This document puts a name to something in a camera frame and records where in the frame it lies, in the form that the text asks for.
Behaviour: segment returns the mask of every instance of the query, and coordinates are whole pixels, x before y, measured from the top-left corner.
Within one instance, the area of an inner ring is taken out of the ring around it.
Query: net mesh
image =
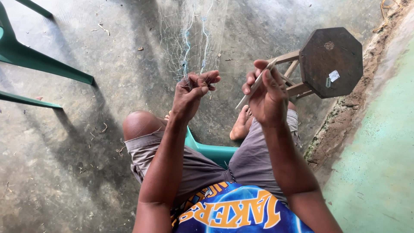
[[[228,0],[158,0],[164,64],[179,81],[219,69]]]

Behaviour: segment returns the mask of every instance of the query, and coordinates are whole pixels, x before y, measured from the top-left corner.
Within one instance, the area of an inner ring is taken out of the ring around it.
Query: hand
[[[265,60],[254,62],[255,71],[246,75],[247,82],[242,86],[245,95],[250,93],[250,87],[268,64]],[[263,83],[250,97],[250,109],[262,127],[280,127],[286,123],[289,94],[275,66],[263,72],[262,80]]]
[[[188,124],[198,110],[201,97],[209,90],[216,90],[211,84],[217,83],[220,80],[218,70],[209,71],[201,75],[196,75],[194,72],[189,73],[187,78],[183,78],[176,85],[176,94],[169,122],[174,119]]]

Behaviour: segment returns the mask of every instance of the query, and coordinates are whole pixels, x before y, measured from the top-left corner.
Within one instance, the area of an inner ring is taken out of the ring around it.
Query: shirt
[[[292,211],[254,185],[211,185],[171,211],[174,233],[310,233]]]

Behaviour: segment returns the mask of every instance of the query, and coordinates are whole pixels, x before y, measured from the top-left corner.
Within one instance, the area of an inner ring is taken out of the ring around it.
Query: bare knee
[[[122,123],[124,131],[124,140],[128,141],[147,134],[154,133],[157,130],[164,131],[165,126],[147,111],[136,111],[130,113]]]
[[[287,109],[290,109],[296,112],[296,106],[290,101],[289,101],[289,104],[287,105]]]

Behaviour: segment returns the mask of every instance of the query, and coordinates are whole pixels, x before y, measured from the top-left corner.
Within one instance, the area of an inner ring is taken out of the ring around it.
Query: yellow rope
[[[395,13],[397,13],[401,8],[402,8],[402,5],[401,4],[398,4],[395,0],[392,0],[393,2],[394,2],[394,4],[392,4],[392,5],[388,5],[388,6],[385,6],[384,5],[384,3],[385,3],[385,0],[383,0],[383,2],[381,3],[381,13],[382,13],[382,15],[383,15],[383,19],[385,20],[385,23],[381,26],[381,27],[379,27],[379,28],[377,28],[377,29],[374,29],[373,30],[373,32],[376,32],[376,31],[378,31],[378,30],[380,30],[380,29],[382,29],[383,27],[385,27],[385,26],[387,26],[388,25],[388,19],[384,16],[384,9],[390,9],[392,6],[394,6],[395,4],[397,4],[398,6],[399,6],[399,8],[398,8],[398,10],[396,10],[394,13],[392,13],[392,14],[390,14],[390,15],[388,15],[388,11],[387,11],[387,17],[390,17],[390,16],[392,16],[393,14],[395,14]]]

